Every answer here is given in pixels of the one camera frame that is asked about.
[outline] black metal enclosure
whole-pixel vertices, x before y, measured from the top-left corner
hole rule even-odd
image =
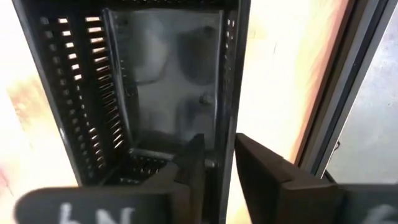
[[[225,222],[247,0],[14,0],[80,185],[136,185],[205,136]]]

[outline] black plastic piece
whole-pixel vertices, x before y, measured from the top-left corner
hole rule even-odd
[[[195,148],[134,187],[80,187],[42,189],[17,204],[20,224],[72,223],[202,223],[205,186],[204,138],[187,145]]]
[[[336,184],[315,178],[237,134],[236,165],[253,223],[333,223],[343,198]]]
[[[253,223],[398,223],[396,185],[318,179],[244,134],[237,134],[236,165]]]

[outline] wood grain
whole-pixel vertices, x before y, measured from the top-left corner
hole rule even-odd
[[[348,0],[252,0],[238,132],[294,162]],[[233,170],[228,223],[250,223]]]

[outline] glass panel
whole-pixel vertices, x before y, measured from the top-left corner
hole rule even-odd
[[[111,12],[131,134],[174,152],[196,134],[214,148],[221,12]]]

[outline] ventilation slot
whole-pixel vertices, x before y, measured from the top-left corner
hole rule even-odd
[[[63,97],[62,100],[57,101],[62,104],[60,106],[64,111],[62,119],[66,123],[68,140],[71,142],[73,154],[77,156],[77,161],[80,161],[81,175],[94,179],[98,176],[97,169],[105,168],[107,164],[101,148],[101,138],[96,128],[92,127],[87,120],[83,104],[84,96],[80,93],[79,82],[83,80],[84,74],[81,73],[78,63],[78,54],[72,39],[73,32],[70,30],[66,17],[55,19],[41,17],[40,23],[43,26],[44,39],[48,42],[48,52],[51,55],[53,74],[55,74],[52,78],[57,83],[53,89],[60,93],[60,97]],[[102,38],[96,42],[104,43],[104,40]],[[106,60],[107,58],[101,58],[97,62],[103,63]]]
[[[104,24],[102,19],[96,16],[86,17],[85,21],[98,80],[98,90],[104,108],[105,122],[110,130],[111,144],[117,149],[123,145],[124,136],[111,73]]]

